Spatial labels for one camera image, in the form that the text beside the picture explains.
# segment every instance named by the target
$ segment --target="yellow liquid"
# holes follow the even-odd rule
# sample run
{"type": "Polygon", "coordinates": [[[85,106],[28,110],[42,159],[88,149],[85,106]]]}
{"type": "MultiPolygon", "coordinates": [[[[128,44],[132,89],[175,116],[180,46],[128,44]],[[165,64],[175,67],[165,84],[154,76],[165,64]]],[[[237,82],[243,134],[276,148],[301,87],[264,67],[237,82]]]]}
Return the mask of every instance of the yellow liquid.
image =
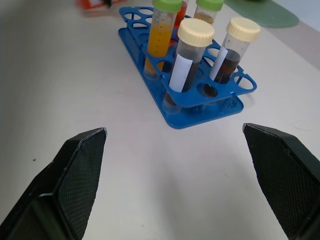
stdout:
{"type": "Polygon", "coordinates": [[[194,19],[200,19],[200,20],[203,20],[205,22],[207,22],[208,24],[213,24],[214,23],[214,19],[203,13],[203,12],[197,12],[194,16],[193,16],[194,19]]]}
{"type": "MultiPolygon", "coordinates": [[[[171,34],[172,26],[165,23],[152,25],[150,29],[149,41],[147,52],[153,57],[164,57],[167,54],[171,34]]],[[[162,70],[164,66],[163,62],[158,63],[157,67],[162,70]]],[[[145,59],[144,71],[150,75],[155,75],[156,71],[152,67],[151,62],[145,59]]]]}

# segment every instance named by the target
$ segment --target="tube with white label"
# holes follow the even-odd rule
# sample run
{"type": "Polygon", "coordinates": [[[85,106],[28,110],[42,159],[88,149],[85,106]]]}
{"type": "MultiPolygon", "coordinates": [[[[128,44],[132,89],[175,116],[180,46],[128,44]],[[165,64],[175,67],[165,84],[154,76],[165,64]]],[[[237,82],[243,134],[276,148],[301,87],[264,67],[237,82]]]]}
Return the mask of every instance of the tube with white label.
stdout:
{"type": "MultiPolygon", "coordinates": [[[[185,18],[178,29],[179,43],[175,52],[173,67],[169,79],[169,87],[175,92],[187,92],[195,78],[198,65],[206,47],[212,43],[215,30],[207,22],[185,18]]],[[[177,106],[166,92],[163,109],[170,114],[177,114],[181,107],[177,106]]]]}
{"type": "MultiPolygon", "coordinates": [[[[239,65],[249,44],[260,32],[260,26],[244,17],[234,17],[230,20],[227,34],[210,71],[211,80],[219,84],[227,84],[239,65]]],[[[205,85],[204,92],[208,95],[211,87],[205,85]]]]}

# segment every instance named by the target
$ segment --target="tube with orange liquid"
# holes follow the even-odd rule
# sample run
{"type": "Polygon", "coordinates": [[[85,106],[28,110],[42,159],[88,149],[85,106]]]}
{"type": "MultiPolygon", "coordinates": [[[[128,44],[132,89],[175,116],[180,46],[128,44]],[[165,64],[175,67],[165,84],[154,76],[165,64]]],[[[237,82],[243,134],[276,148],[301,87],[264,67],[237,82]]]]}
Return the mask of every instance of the tube with orange liquid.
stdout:
{"type": "MultiPolygon", "coordinates": [[[[183,0],[153,0],[153,15],[148,40],[147,52],[153,57],[162,58],[167,54],[177,12],[180,11],[183,0]]],[[[162,70],[164,63],[157,67],[162,70]]],[[[155,69],[145,59],[144,75],[149,79],[158,77],[155,69]]]]}

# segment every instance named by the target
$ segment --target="blue test tube rack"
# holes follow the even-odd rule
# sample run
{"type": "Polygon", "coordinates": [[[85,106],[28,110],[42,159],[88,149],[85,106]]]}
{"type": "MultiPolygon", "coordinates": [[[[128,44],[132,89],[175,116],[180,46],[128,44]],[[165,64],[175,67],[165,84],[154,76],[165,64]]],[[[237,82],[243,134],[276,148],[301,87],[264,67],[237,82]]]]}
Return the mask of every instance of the blue test tube rack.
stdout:
{"type": "Polygon", "coordinates": [[[177,37],[177,30],[173,30],[171,39],[175,41],[175,44],[168,49],[167,55],[165,57],[149,55],[147,46],[152,19],[151,11],[153,11],[152,7],[120,8],[120,15],[127,25],[119,29],[118,33],[167,124],[174,129],[183,129],[240,113],[244,105],[237,96],[252,93],[257,89],[257,84],[248,74],[244,73],[240,66],[237,67],[237,71],[232,74],[227,84],[216,83],[210,79],[209,73],[212,67],[210,62],[214,62],[216,58],[209,53],[209,50],[220,49],[220,45],[216,41],[213,41],[206,48],[190,90],[176,92],[169,87],[170,71],[179,38],[177,37]],[[145,14],[146,10],[150,10],[150,14],[145,14]],[[149,59],[156,70],[157,79],[145,77],[146,58],[149,59]],[[162,70],[158,69],[158,63],[164,63],[162,70]],[[251,89],[244,89],[239,86],[243,79],[251,82],[251,89]],[[203,93],[206,84],[215,89],[215,97],[207,97],[203,93]],[[166,91],[172,100],[182,107],[181,112],[170,114],[163,109],[162,103],[166,91]]]}

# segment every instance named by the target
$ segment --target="cap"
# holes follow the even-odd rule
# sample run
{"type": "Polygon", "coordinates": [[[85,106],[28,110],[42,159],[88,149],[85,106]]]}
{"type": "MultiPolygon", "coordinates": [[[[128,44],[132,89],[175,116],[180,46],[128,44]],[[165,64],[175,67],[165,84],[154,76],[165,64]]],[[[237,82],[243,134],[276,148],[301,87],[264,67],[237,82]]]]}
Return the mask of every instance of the cap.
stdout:
{"type": "Polygon", "coordinates": [[[203,9],[218,12],[222,9],[224,0],[196,0],[196,4],[203,9]]]}
{"type": "Polygon", "coordinates": [[[180,11],[183,0],[152,0],[152,5],[166,13],[177,13],[180,11]]]}
{"type": "Polygon", "coordinates": [[[260,30],[260,26],[257,23],[244,17],[231,18],[228,26],[226,27],[228,34],[244,42],[252,42],[256,40],[260,30]]]}
{"type": "Polygon", "coordinates": [[[185,18],[178,29],[178,37],[188,45],[207,47],[212,44],[215,29],[206,21],[196,18],[185,18]]]}

